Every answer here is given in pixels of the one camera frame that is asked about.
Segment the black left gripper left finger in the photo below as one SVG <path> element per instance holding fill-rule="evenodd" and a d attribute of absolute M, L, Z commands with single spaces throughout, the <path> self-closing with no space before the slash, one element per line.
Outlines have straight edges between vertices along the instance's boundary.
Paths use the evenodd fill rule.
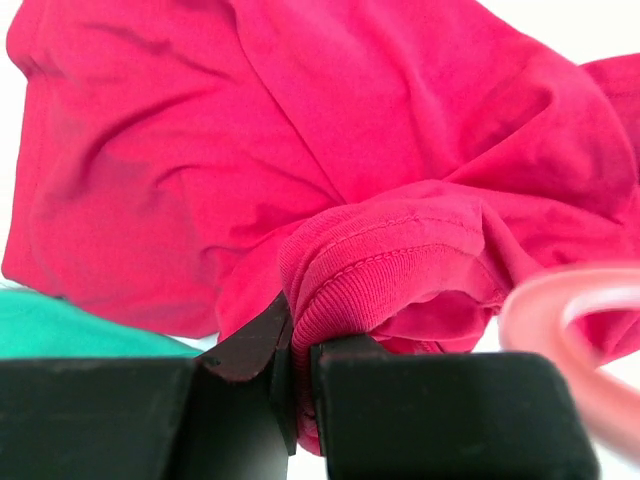
<path fill-rule="evenodd" d="M 194 358 L 1 358 L 5 479 L 283 479 L 287 301 Z"/>

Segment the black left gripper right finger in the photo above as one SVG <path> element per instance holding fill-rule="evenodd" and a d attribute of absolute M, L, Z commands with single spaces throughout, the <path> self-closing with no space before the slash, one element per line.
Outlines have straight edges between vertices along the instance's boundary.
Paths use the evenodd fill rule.
<path fill-rule="evenodd" d="M 332 479 L 596 479 L 565 380 L 532 353 L 398 355 L 359 335 L 311 351 Z"/>

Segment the red t shirt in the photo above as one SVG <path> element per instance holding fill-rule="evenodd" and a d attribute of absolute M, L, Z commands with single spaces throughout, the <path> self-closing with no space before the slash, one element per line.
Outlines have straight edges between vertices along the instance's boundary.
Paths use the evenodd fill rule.
<path fill-rule="evenodd" d="M 639 258 L 639 59 L 577 65 L 475 1 L 25 1 L 3 275 L 228 338 L 468 352 L 546 268 Z"/>

